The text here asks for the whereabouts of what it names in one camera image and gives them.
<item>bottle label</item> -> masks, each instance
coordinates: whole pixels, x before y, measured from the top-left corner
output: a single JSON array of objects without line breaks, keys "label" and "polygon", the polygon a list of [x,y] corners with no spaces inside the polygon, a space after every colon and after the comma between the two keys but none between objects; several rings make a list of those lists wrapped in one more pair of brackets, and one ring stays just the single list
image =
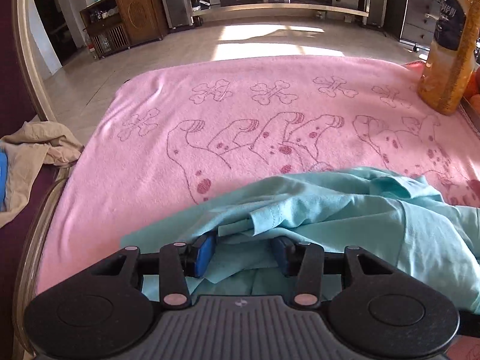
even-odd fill
[{"label": "bottle label", "polygon": [[436,42],[446,49],[457,51],[467,16],[458,0],[442,0],[440,19],[435,27]]}]

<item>tiled floor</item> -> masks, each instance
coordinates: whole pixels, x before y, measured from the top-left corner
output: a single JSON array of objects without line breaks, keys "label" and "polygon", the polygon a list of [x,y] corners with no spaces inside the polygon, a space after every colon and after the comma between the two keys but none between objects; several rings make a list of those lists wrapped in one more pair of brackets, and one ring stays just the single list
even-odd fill
[{"label": "tiled floor", "polygon": [[354,24],[292,17],[206,24],[95,61],[88,51],[45,81],[59,122],[87,143],[116,90],[158,68],[222,59],[277,55],[361,56],[399,64],[418,59],[382,32]]}]

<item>circular carving on cabinet door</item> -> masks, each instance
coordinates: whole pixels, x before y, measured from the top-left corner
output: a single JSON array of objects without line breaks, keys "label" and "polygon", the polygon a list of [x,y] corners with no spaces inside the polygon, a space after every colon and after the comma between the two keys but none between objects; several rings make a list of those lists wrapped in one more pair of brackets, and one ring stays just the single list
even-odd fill
[{"label": "circular carving on cabinet door", "polygon": [[133,1],[128,5],[128,17],[135,28],[143,28],[147,24],[145,10],[138,1]]}]

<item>orange bottle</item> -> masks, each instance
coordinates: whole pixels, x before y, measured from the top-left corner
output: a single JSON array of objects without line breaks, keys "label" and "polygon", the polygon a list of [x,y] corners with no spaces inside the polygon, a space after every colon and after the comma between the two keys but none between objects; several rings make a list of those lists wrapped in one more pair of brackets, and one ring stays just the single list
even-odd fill
[{"label": "orange bottle", "polygon": [[480,0],[442,0],[440,19],[420,83],[419,96],[434,110],[451,115],[475,68]]}]

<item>pink blanket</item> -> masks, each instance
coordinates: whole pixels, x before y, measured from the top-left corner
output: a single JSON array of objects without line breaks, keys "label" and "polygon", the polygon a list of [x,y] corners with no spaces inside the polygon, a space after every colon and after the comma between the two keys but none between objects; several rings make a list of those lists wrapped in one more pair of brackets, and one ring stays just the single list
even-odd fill
[{"label": "pink blanket", "polygon": [[282,56],[128,81],[63,192],[38,292],[115,252],[125,234],[280,173],[387,168],[480,206],[478,138],[461,114],[426,106],[418,78],[377,60]]}]

